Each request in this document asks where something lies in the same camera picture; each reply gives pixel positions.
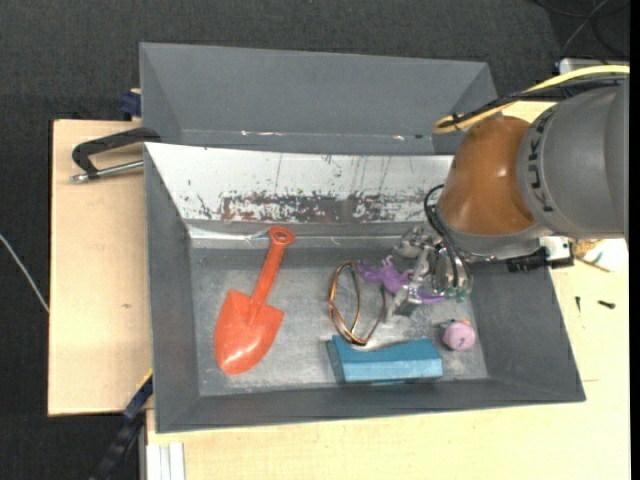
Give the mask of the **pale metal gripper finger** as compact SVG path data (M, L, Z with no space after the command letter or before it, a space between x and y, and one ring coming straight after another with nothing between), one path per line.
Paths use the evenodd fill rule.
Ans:
M391 296L386 321L390 322L397 317L410 318L414 310L422 304L422 300L415 292L412 292L407 287L401 288L396 294Z
M421 253L410 274L409 287L415 291L423 291L428 276L428 254Z

